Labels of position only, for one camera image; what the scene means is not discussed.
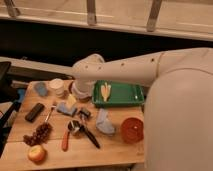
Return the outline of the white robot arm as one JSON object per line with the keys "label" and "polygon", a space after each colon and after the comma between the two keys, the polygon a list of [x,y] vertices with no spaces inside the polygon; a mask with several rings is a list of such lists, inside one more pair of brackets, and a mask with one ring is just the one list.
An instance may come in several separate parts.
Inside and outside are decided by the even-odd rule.
{"label": "white robot arm", "polygon": [[96,80],[149,89],[144,111],[146,171],[213,171],[213,48],[170,50],[106,62],[90,55],[71,68],[85,98]]}

